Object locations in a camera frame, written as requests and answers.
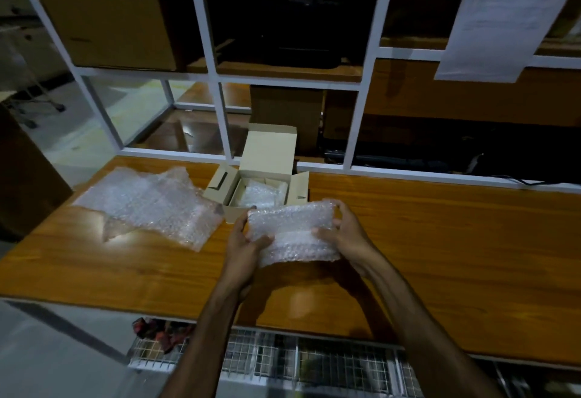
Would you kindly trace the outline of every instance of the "wooden table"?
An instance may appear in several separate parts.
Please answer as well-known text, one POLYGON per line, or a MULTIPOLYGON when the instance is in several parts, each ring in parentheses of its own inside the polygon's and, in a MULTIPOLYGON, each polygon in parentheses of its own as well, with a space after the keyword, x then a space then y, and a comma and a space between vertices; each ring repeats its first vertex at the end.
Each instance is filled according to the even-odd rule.
MULTIPOLYGON (((160 173, 216 165, 115 158, 160 173)), ((581 196, 312 173, 311 200, 339 197, 466 351, 581 364, 581 196)), ((102 240, 102 215, 64 204, 0 261, 0 296, 194 320, 230 226, 200 253, 157 233, 102 240)), ((368 285, 341 262, 260 270, 237 323, 389 341, 368 285)))

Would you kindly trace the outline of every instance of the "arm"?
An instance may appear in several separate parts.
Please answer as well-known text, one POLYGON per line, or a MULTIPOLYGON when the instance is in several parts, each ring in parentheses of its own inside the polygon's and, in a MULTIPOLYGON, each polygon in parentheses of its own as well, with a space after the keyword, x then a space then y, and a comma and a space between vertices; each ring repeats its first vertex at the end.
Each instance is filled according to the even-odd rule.
POLYGON ((222 274, 159 398, 210 398, 215 394, 238 304, 249 291, 260 250, 272 243, 267 236, 248 241, 242 232, 245 225, 246 213, 232 227, 222 274))
POLYGON ((500 398, 490 379, 454 343, 388 259, 375 248, 357 216, 337 201, 343 218, 337 228, 314 234, 334 244, 353 267, 368 277, 389 312, 400 342, 426 397, 500 398))

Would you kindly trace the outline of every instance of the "white paper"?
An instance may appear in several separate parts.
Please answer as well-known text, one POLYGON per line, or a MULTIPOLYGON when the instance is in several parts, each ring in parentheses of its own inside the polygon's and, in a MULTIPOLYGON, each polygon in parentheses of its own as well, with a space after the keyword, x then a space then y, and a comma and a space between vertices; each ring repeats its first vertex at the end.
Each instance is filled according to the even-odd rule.
POLYGON ((566 0, 462 0, 436 80, 514 83, 566 0))

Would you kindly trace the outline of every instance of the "bubble wrap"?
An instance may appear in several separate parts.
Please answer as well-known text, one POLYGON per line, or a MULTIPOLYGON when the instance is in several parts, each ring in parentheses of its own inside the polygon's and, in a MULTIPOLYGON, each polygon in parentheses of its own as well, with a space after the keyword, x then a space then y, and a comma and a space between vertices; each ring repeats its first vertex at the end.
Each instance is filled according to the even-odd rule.
POLYGON ((289 186, 286 182, 281 182, 279 187, 275 188, 271 185, 251 180, 236 205, 238 207, 256 206, 257 209, 279 207, 285 204, 288 188, 289 186))
POLYGON ((194 187, 184 167, 157 175, 116 167, 73 205, 103 211, 117 221, 158 231, 196 251, 222 222, 219 204, 202 197, 202 191, 194 187))
POLYGON ((249 238, 274 234, 274 241, 260 255, 258 265, 276 262, 337 260, 336 249, 313 236, 314 227, 331 228, 335 206, 328 201, 288 205, 274 209, 251 210, 248 213, 249 238))

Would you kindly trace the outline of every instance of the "black cable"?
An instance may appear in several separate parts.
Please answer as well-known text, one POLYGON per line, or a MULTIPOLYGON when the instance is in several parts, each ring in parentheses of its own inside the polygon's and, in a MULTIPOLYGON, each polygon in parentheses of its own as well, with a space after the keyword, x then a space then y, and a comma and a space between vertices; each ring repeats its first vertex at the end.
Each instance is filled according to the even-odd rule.
POLYGON ((520 182, 521 184, 528 185, 530 187, 533 187, 535 185, 554 185, 554 184, 561 183, 561 182, 552 182, 552 181, 526 182, 525 180, 521 180, 520 178, 515 178, 515 177, 509 176, 509 175, 490 175, 490 178, 503 178, 505 180, 513 180, 513 181, 520 182))

